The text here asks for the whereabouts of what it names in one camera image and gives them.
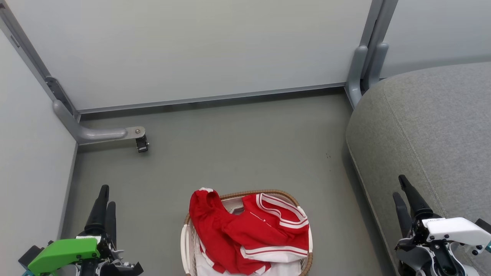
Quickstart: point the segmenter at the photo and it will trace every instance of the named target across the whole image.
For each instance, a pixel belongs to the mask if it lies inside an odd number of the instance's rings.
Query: gray floor
[[[144,275],[183,275],[179,237],[194,190],[280,189],[309,216],[309,275],[394,275],[345,146],[352,112],[346,96],[338,90],[271,99],[83,122],[99,128],[142,125],[151,147],[144,154],[124,146],[82,149],[63,236],[83,229],[100,186],[109,184],[126,260],[139,260]]]

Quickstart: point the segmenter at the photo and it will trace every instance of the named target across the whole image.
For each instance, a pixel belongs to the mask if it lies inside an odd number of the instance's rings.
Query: gray sofa
[[[435,213],[491,222],[491,62],[377,83],[356,106],[346,140],[394,267],[402,237],[392,199],[399,174]],[[491,275],[491,254],[461,249],[458,258]]]

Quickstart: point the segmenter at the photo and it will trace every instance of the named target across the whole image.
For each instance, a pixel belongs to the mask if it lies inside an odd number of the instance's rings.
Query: white wall
[[[399,0],[381,77],[491,61],[490,0]]]
[[[0,53],[0,267],[10,276],[31,246],[58,236],[76,143],[1,31]]]
[[[78,110],[343,83],[371,0],[7,0]]]

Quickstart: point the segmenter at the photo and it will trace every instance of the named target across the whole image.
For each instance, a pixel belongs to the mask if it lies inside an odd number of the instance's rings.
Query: wicker basket
[[[256,193],[266,193],[290,202],[295,206],[299,206],[296,199],[290,194],[280,190],[257,190],[242,193],[230,193],[222,195],[220,198],[227,211],[232,213],[234,210],[243,208],[242,197]],[[184,227],[181,231],[181,258],[186,276],[198,276],[196,272],[196,259],[194,257],[196,240],[197,233],[188,214],[186,220],[184,220]],[[310,244],[310,248],[308,257],[300,261],[301,273],[299,276],[306,276],[310,270],[310,266],[312,266],[312,244]]]

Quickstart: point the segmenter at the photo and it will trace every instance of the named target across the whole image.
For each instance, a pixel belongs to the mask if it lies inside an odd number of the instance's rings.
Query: green plastic cover
[[[79,258],[94,258],[93,254],[100,256],[95,238],[58,240],[41,251],[27,268],[34,275],[41,276],[42,273],[51,273],[76,262]]]

